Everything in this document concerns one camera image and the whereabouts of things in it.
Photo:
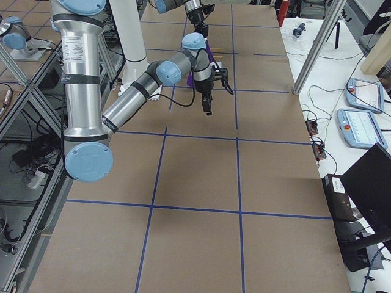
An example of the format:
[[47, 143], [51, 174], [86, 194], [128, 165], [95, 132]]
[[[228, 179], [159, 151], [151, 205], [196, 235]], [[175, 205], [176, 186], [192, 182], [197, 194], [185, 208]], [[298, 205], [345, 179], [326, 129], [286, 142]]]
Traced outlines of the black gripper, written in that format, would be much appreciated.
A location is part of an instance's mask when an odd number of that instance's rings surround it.
[[205, 16], [202, 9], [195, 9], [189, 12], [189, 21], [194, 26], [194, 32], [208, 36], [209, 27], [205, 24]]
[[195, 89], [202, 94], [202, 108], [203, 112], [206, 113], [207, 116], [212, 115], [211, 110], [211, 102], [212, 102], [212, 89], [214, 87], [213, 78], [204, 79], [201, 81], [194, 81]]

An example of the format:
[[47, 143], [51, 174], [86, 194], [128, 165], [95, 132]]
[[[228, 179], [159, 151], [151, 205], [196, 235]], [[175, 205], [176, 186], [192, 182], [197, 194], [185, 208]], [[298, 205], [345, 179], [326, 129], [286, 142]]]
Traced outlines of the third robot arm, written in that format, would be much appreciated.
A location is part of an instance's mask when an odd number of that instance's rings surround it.
[[43, 51], [40, 50], [40, 42], [17, 16], [1, 19], [1, 41], [12, 50], [10, 54], [15, 60], [38, 61], [46, 49], [43, 46]]

